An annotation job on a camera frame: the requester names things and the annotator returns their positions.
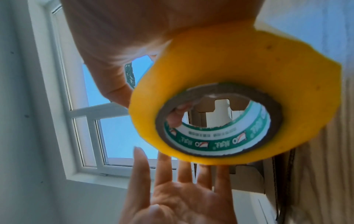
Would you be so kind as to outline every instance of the human hand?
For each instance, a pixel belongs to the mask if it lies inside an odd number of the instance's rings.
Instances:
[[[236,224],[229,168],[218,166],[212,190],[209,166],[200,167],[192,182],[189,162],[179,161],[172,181],[171,157],[159,153],[155,186],[150,198],[150,167],[141,148],[134,150],[134,166],[119,224]]]

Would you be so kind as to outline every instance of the wooden surface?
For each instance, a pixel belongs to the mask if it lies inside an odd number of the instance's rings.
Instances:
[[[343,67],[342,105],[336,117],[296,150],[287,223],[352,224],[354,0],[267,0],[259,19]]]

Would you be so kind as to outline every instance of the window frame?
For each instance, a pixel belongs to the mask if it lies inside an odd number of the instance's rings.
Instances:
[[[57,17],[55,14],[62,10],[61,4],[58,0],[49,2],[46,7],[46,13],[49,17],[48,25],[51,33],[52,48],[55,57],[55,63],[57,67],[57,77],[59,81],[60,97],[65,110],[65,117],[68,124],[68,131],[70,134],[71,145],[73,147],[76,166],[81,172],[114,175],[130,177],[132,171],[132,158],[115,158],[115,160],[121,162],[120,165],[106,165],[105,149],[103,138],[100,137],[102,133],[100,119],[113,118],[119,116],[128,116],[128,110],[115,103],[106,103],[97,106],[84,107],[79,109],[73,109],[68,80],[66,77],[67,68],[65,67],[65,60],[63,58],[62,46],[60,42],[59,28],[57,24]],[[79,57],[76,47],[72,48],[73,56]],[[82,61],[81,58],[75,58],[75,61]],[[94,158],[97,167],[89,167],[84,165],[83,149],[80,146],[80,139],[78,137],[78,128],[75,123],[75,118],[86,117],[89,134],[91,138],[91,144],[94,152]],[[150,164],[150,173],[152,179],[155,177],[155,168],[157,159],[148,159]],[[178,167],[178,161],[172,160],[173,175],[176,176],[176,169]],[[191,164],[192,172],[194,172],[194,165]]]

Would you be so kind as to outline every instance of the tape label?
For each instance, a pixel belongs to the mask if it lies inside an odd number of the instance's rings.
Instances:
[[[170,128],[165,123],[165,132],[178,147],[201,155],[219,152],[233,154],[259,142],[270,126],[270,116],[264,106],[251,101],[245,112],[230,123],[215,128],[202,128],[183,124]]]

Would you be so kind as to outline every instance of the packing tape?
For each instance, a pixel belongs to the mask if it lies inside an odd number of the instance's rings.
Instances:
[[[340,105],[340,65],[253,22],[189,30],[171,42],[131,98],[143,139],[189,162],[244,164],[290,150],[326,125]],[[165,121],[178,105],[223,94],[251,100],[229,124],[170,128]]]

